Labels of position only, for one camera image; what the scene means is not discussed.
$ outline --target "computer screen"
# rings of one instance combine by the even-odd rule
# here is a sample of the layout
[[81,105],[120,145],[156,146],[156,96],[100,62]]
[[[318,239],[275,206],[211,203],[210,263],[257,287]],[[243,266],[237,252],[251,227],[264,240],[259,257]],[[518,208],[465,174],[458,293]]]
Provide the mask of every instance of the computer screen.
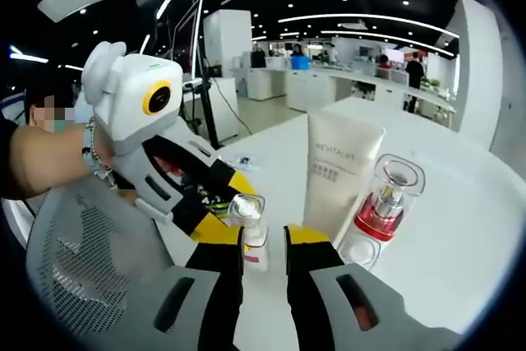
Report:
[[203,0],[197,0],[192,4],[173,30],[172,60],[182,67],[185,80],[193,80],[200,74],[197,66],[197,40],[202,3]]

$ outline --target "camera lens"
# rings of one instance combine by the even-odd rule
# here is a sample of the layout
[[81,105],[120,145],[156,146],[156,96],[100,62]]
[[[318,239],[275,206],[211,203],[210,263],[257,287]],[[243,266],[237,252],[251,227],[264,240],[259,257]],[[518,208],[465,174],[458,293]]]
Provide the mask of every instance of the camera lens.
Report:
[[148,103],[148,110],[150,113],[158,113],[166,107],[170,101],[170,89],[167,86],[161,86],[151,96],[150,102]]

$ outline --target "bracelet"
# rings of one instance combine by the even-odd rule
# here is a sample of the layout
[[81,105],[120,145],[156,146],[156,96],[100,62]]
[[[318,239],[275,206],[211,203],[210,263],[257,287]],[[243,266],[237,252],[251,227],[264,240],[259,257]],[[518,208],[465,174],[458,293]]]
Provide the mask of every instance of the bracelet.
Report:
[[100,160],[99,154],[95,151],[95,119],[91,117],[86,124],[82,134],[82,157],[85,163],[91,169],[93,174],[106,174],[111,171],[108,166],[104,166]]

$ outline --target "white cosmetic tube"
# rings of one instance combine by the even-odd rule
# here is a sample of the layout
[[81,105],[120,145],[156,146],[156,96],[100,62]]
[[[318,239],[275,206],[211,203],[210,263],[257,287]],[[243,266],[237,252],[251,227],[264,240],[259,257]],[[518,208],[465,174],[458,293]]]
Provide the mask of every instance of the white cosmetic tube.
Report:
[[307,195],[303,225],[334,242],[367,187],[385,130],[338,114],[308,114]]

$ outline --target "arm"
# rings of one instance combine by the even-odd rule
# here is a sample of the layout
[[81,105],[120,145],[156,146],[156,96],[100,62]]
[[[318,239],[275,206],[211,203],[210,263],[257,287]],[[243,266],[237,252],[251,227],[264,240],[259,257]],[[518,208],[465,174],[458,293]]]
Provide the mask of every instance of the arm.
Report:
[[[18,127],[9,145],[9,168],[16,186],[8,186],[9,197],[39,195],[51,187],[77,180],[91,173],[82,158],[84,125],[51,133],[37,127]],[[95,133],[95,150],[104,164],[111,153]]]

